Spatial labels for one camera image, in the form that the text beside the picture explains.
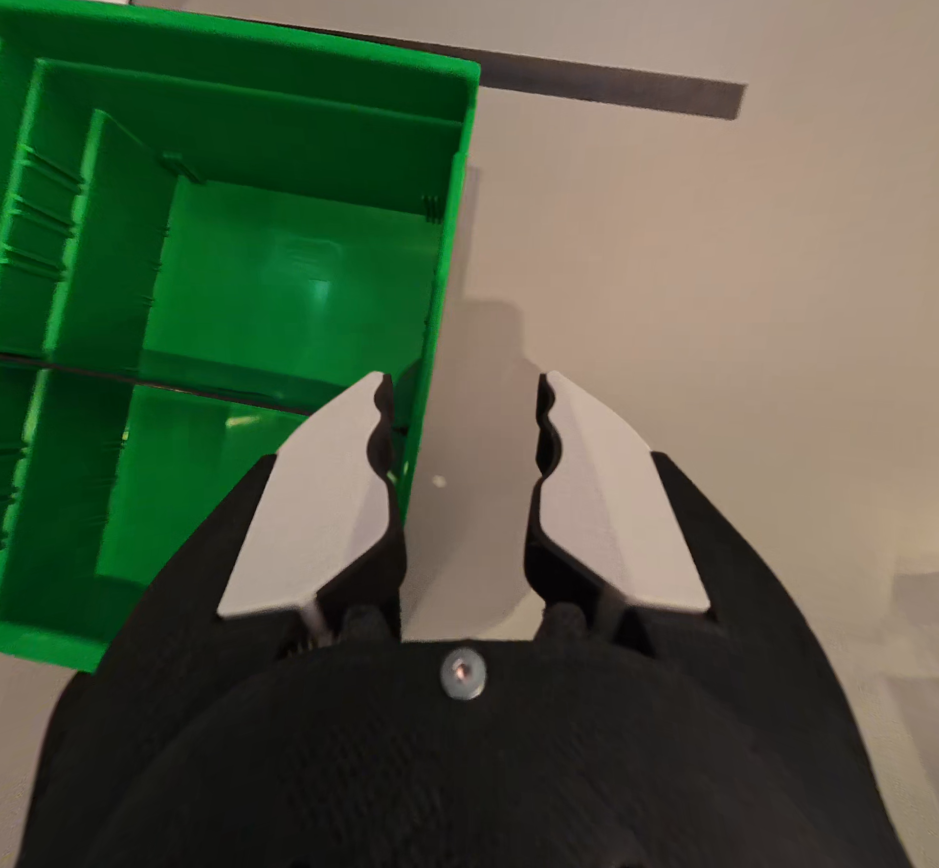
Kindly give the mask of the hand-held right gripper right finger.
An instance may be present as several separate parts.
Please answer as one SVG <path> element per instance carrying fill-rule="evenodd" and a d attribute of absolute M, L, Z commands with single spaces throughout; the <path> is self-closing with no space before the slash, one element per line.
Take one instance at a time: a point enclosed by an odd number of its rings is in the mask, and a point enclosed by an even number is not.
<path fill-rule="evenodd" d="M 651 447 L 557 370 L 542 374 L 524 571 L 546 603 L 587 616 L 711 608 Z"/>

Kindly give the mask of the green plastic bin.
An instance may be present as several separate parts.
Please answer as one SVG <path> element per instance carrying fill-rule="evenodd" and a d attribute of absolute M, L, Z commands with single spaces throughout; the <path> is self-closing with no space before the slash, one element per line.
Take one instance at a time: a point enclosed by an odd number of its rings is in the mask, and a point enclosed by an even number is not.
<path fill-rule="evenodd" d="M 258 458 L 367 373 L 406 518 L 479 64 L 2 0 L 2 654 L 92 672 Z"/>

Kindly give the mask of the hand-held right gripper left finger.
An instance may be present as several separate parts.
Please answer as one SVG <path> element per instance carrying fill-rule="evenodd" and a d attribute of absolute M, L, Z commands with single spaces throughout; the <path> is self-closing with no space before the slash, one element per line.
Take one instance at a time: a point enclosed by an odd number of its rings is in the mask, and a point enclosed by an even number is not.
<path fill-rule="evenodd" d="M 220 618 L 295 611 L 341 619 L 404 579 L 393 462 L 393 383 L 366 374 L 314 412 L 275 461 L 218 604 Z"/>

